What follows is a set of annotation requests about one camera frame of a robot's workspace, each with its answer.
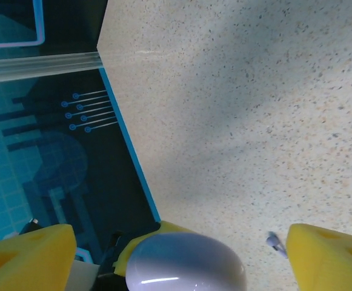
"yellow sponge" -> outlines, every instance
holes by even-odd
[[[138,238],[132,239],[129,244],[125,247],[125,249],[119,254],[118,260],[113,264],[115,267],[114,274],[119,276],[126,276],[126,268],[128,259],[130,258],[131,254],[133,253],[135,247],[144,239],[148,238],[149,236],[156,235],[158,233],[169,233],[169,232],[192,232],[185,227],[177,226],[176,224],[161,221],[160,228],[155,231],[148,233],[147,235],[142,235]]]
[[[64,291],[75,251],[67,224],[0,241],[0,291]]]
[[[301,291],[352,291],[352,235],[293,224],[286,246]]]

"small blue object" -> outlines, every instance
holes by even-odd
[[[281,243],[281,241],[279,240],[278,236],[275,233],[269,232],[269,236],[266,239],[266,243],[268,246],[276,250],[285,259],[288,258],[284,244]]]

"blue tiled wall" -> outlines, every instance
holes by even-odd
[[[11,97],[28,93],[34,79],[20,82],[0,83],[0,113],[22,109],[22,104],[13,104]],[[18,141],[17,136],[3,137],[2,130],[8,127],[29,124],[32,117],[0,122],[0,239],[5,235],[20,231],[32,217],[21,184],[29,181],[41,165],[37,148],[17,150],[9,153],[6,145]],[[39,132],[27,133],[29,138],[39,137]]]

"speckled floor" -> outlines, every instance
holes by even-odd
[[[250,291],[297,290],[269,230],[352,234],[352,1],[112,0],[98,48],[162,219]]]

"blue dots with lines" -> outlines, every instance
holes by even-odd
[[[84,132],[90,133],[94,129],[118,123],[105,90],[83,94],[74,93],[72,98],[74,101],[61,102],[61,107],[74,110],[74,112],[65,113],[66,119],[77,121],[69,125],[70,130],[84,127]]]

